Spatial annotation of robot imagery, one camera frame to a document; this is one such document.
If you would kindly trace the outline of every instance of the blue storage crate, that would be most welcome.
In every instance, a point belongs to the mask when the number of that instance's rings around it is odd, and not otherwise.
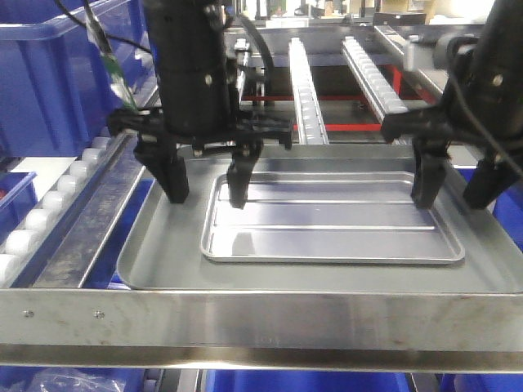
[[[25,218],[37,202],[33,187],[36,173],[7,173],[0,178],[0,243]]]
[[[12,1],[35,20],[42,6],[33,10],[32,3],[54,6],[52,0]],[[139,0],[100,0],[92,9],[108,33],[144,41]],[[84,18],[82,8],[74,14]],[[0,155],[78,156],[121,106],[100,54],[86,30],[65,16],[23,25],[11,17],[0,13]],[[128,83],[140,86],[152,64],[135,47],[115,41],[112,46]]]
[[[35,377],[41,378],[41,372],[55,372],[58,376],[58,379],[63,378],[64,381],[67,381],[67,372],[62,368],[47,368],[47,367],[15,367],[15,366],[3,366],[0,367],[0,390],[5,388],[9,390],[13,388],[16,391],[26,391],[31,386],[31,383],[34,381]],[[101,381],[108,381],[109,385],[111,381],[120,381],[125,384],[123,392],[141,392],[144,385],[144,369],[131,369],[131,368],[116,368],[116,369],[107,369],[107,368],[75,368],[74,371],[79,371],[83,375],[92,376],[92,377],[101,377]],[[92,383],[87,383],[89,386],[95,389],[95,381],[92,380]],[[82,392],[79,388],[73,388],[71,390],[76,390]],[[106,390],[111,392],[114,388],[97,388],[96,390]]]
[[[205,392],[409,392],[409,386],[401,373],[213,370]]]
[[[68,10],[75,10],[80,8],[83,2],[62,0],[62,4]],[[60,14],[61,10],[52,0],[0,0],[0,23],[42,23]]]
[[[474,169],[460,169],[459,172],[469,181]],[[523,251],[523,188],[514,185],[499,195],[493,215]]]
[[[455,392],[521,392],[521,374],[458,374],[454,377]]]

